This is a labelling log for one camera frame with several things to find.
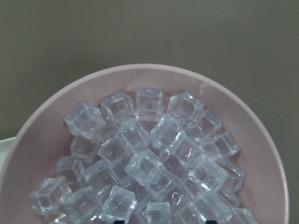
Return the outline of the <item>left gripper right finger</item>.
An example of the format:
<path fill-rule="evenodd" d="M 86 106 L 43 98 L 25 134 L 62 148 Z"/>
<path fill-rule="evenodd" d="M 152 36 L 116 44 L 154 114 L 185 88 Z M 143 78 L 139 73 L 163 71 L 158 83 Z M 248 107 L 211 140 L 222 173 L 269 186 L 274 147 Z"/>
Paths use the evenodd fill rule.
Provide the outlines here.
<path fill-rule="evenodd" d="M 215 220 L 207 220 L 206 224 L 216 224 L 216 221 Z"/>

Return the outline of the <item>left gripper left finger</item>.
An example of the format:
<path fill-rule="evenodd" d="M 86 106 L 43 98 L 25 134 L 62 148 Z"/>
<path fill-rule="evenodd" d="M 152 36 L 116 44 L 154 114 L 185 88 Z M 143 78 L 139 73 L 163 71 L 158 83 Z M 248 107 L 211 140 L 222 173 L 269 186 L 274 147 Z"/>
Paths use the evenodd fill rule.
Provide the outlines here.
<path fill-rule="evenodd" d="M 125 220 L 116 220 L 115 224 L 125 224 Z"/>

